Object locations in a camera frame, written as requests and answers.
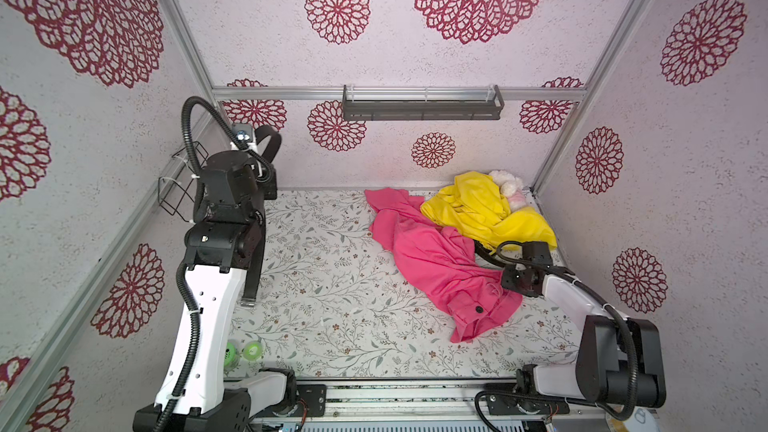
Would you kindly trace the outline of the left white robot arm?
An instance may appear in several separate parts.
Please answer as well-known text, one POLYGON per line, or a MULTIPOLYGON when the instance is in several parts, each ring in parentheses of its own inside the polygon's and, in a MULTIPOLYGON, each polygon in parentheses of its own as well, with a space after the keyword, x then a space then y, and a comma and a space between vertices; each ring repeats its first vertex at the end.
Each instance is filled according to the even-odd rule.
POLYGON ((194 177, 204 197, 186 232, 175 274, 183 299, 171 363, 154 402, 135 413, 135 431, 241 431, 251 398, 226 389, 229 323, 238 301, 255 299, 266 235, 258 180, 270 165, 253 151, 224 151, 194 177))

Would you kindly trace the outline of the yellow garment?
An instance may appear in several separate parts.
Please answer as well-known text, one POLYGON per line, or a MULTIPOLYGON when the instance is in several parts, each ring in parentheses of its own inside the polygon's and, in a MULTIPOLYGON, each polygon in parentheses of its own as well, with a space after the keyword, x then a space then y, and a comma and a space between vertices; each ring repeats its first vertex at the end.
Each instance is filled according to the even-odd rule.
POLYGON ((505 241, 544 242, 551 250, 557 238, 545 218, 529 205, 514 184, 511 200, 494 177, 477 171, 460 174, 451 185, 421 205, 421 213, 443 227, 453 227, 461 235, 476 240, 491 250, 505 241))

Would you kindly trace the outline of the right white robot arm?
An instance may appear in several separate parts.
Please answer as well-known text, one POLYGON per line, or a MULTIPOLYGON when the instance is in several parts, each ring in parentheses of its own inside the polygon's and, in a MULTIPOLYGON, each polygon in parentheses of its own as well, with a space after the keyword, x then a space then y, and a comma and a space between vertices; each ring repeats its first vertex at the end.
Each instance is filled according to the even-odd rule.
POLYGON ((581 330, 574 363, 517 371, 516 391, 526 400, 586 404, 622 420, 637 407, 665 404, 660 334, 652 322, 620 312, 570 269, 555 265, 545 242, 506 241, 494 258, 504 265, 504 289, 552 302, 581 330))

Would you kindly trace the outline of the pink trousers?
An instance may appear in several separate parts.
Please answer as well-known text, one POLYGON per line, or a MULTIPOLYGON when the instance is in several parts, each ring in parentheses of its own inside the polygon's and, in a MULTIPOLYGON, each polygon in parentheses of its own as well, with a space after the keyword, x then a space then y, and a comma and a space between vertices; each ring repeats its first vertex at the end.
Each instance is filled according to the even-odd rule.
POLYGON ((421 213, 425 199, 405 190, 366 190, 375 213, 370 232, 406 281, 454 321, 453 343, 504 325, 523 297, 501 286, 501 272, 476 263, 474 242, 421 213))

